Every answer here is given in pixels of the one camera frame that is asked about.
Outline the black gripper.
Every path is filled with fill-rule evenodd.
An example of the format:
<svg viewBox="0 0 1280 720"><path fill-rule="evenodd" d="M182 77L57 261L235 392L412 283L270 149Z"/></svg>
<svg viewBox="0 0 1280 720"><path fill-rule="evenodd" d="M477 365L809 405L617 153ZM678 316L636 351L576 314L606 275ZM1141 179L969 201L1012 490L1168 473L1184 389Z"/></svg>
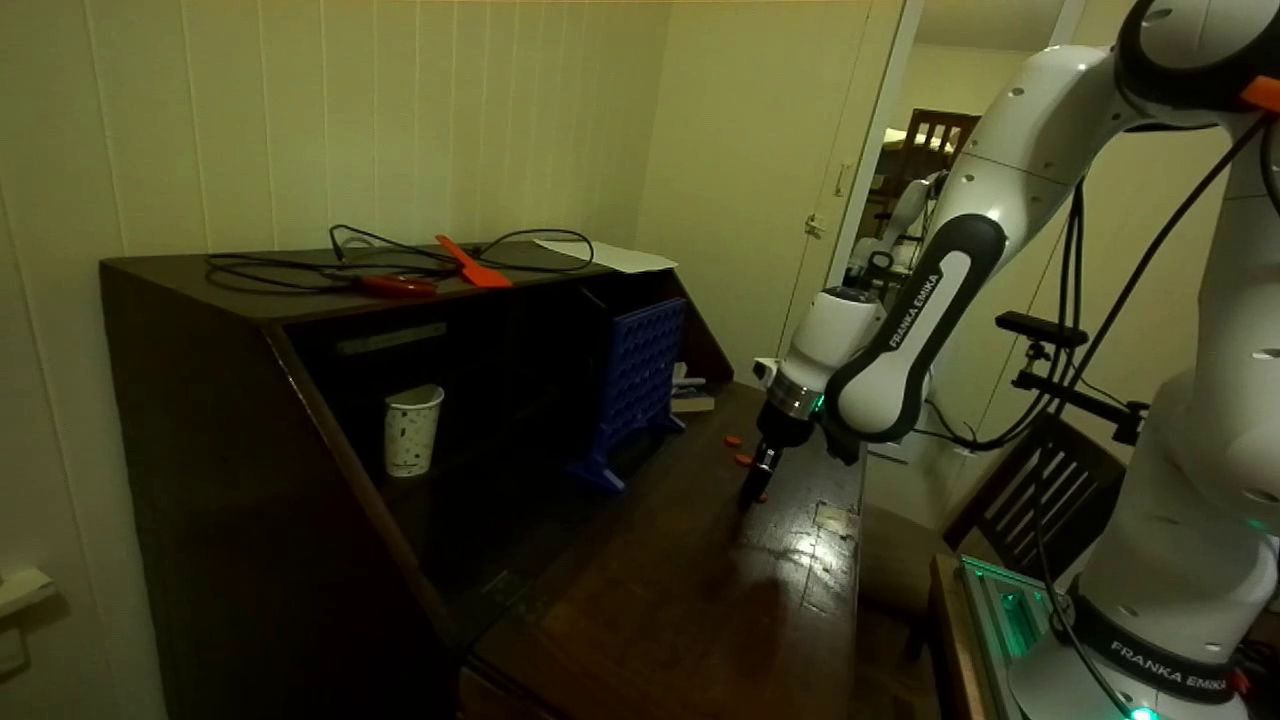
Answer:
<svg viewBox="0 0 1280 720"><path fill-rule="evenodd" d="M809 422L790 417L774 400L760 405L755 427L764 449L755 449L749 466L749 477L737 494L737 509L751 509L764 498L764 490L775 482L784 466L784 449L801 449L814 435Z"/></svg>

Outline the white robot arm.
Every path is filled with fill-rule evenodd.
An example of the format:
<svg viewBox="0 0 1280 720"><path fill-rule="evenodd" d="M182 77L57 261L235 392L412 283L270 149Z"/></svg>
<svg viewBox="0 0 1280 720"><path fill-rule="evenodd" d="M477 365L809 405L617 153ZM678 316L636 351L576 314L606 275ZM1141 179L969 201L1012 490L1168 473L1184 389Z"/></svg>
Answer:
<svg viewBox="0 0 1280 720"><path fill-rule="evenodd" d="M1280 0L1131 0L1105 47L1052 43L989 105L884 306L816 300L774 365L755 466L903 435L983 283L1126 132L1219 132L1202 287L1164 316L1184 357L1141 423L1118 509L1004 670L1022 720L1247 720L1231 656L1277 598L1280 526Z"/></svg>

